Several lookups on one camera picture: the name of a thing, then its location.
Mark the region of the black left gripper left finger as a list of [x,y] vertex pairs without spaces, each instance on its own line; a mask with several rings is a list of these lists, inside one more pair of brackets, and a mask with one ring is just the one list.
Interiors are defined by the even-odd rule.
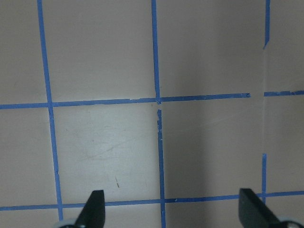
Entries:
[[77,217],[75,228],[103,228],[105,225],[105,195],[94,190]]

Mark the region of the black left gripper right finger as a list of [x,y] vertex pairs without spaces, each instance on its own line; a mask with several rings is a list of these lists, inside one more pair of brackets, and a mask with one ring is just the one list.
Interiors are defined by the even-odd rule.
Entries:
[[280,220],[249,188],[239,189],[238,218],[244,228],[297,228],[298,222]]

